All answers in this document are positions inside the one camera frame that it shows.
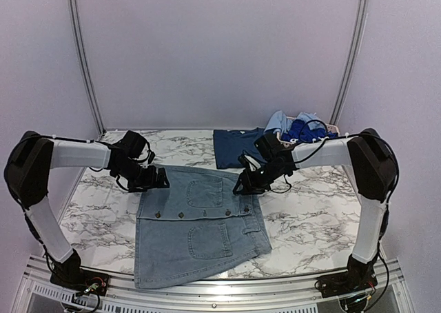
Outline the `dark blue t-shirt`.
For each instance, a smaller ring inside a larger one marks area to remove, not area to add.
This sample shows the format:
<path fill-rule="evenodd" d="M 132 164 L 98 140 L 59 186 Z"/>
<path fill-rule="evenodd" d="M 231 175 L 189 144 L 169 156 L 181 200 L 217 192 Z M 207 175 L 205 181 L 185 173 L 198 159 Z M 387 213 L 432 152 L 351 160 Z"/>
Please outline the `dark blue t-shirt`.
<path fill-rule="evenodd" d="M 264 135 L 263 128 L 253 130 L 214 130 L 213 144 L 216 168 L 226 170 L 242 168 L 238 158 L 246 152 L 257 161 L 263 162 L 254 142 Z"/>

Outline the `light blue denim jeans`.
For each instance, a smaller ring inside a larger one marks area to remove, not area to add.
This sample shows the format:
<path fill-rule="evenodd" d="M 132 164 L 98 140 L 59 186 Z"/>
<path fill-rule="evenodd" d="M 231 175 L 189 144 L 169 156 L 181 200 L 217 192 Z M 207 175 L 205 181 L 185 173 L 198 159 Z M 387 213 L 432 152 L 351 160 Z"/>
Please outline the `light blue denim jeans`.
<path fill-rule="evenodd" d="M 237 174 L 181 165 L 165 172 L 170 186 L 142 193 L 136 214 L 136 288 L 198 281 L 271 252 L 258 197 L 233 193 Z"/>

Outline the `pink plastic laundry basket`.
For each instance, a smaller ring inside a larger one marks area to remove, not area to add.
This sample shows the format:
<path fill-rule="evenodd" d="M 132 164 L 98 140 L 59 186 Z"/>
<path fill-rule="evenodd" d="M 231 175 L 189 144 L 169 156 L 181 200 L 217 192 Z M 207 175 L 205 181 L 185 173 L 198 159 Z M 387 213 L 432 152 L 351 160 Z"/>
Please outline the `pink plastic laundry basket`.
<path fill-rule="evenodd" d="M 338 133 L 338 136 L 340 135 L 339 134 L 339 129 L 336 126 L 333 126 L 333 125 L 326 125 L 326 126 L 327 126 L 327 129 L 330 130 L 331 132 L 336 132 L 336 133 Z M 281 141 L 282 143 L 295 144 L 295 143 L 290 143 L 288 141 L 287 133 L 284 133 L 284 134 L 276 133 L 276 138 L 279 141 Z"/>

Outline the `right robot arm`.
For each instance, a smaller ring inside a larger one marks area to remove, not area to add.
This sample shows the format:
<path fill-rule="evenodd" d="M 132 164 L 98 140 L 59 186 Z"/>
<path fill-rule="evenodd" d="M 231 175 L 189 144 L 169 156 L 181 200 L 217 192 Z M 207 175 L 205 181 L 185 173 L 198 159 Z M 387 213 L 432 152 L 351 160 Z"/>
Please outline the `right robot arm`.
<path fill-rule="evenodd" d="M 244 170 L 233 189 L 235 195 L 262 194 L 272 183 L 296 170 L 343 165 L 351 168 L 361 206 L 356 244 L 339 285 L 355 291 L 373 272 L 380 256 L 380 242 L 389 222 L 389 200 L 399 179 L 399 166 L 390 145 L 372 128 L 344 137 L 323 138 L 316 143 L 284 145 L 268 133 L 254 145 L 263 163 L 253 165 L 245 156 Z"/>

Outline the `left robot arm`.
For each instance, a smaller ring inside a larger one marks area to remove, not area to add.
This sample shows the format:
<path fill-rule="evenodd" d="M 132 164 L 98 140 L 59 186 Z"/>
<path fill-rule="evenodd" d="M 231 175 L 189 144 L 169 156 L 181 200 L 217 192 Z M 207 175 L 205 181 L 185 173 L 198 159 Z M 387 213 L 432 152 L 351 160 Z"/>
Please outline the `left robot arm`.
<path fill-rule="evenodd" d="M 43 248 L 54 283 L 80 289 L 91 279 L 81 258 L 65 237 L 50 205 L 50 180 L 55 170 L 93 168 L 108 171 L 123 191 L 168 188 L 166 171 L 152 165 L 154 153 L 140 134 L 128 131 L 115 143 L 46 136 L 27 131 L 6 161 L 4 181 L 23 211 L 34 238 Z"/>

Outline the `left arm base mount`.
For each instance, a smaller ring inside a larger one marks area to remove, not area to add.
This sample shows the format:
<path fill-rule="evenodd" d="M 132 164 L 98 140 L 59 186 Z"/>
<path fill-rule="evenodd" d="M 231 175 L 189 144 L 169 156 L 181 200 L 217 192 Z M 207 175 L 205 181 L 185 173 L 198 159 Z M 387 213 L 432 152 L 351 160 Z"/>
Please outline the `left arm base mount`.
<path fill-rule="evenodd" d="M 75 290 L 78 296 L 95 294 L 105 296 L 109 285 L 110 276 L 105 273 L 79 269 L 72 276 L 62 272 L 58 267 L 51 267 L 50 282 L 61 287 Z"/>

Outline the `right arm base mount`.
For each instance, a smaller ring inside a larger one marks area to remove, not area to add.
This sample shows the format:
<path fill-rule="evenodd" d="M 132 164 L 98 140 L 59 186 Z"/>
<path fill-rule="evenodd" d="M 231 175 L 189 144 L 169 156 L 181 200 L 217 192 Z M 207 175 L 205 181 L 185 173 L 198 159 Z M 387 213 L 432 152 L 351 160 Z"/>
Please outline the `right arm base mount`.
<path fill-rule="evenodd" d="M 344 271 L 319 276 L 314 287 L 321 293 L 322 298 L 340 296 L 353 292 L 374 289 L 378 284 L 375 272 L 367 272 L 360 276 L 357 271 Z"/>

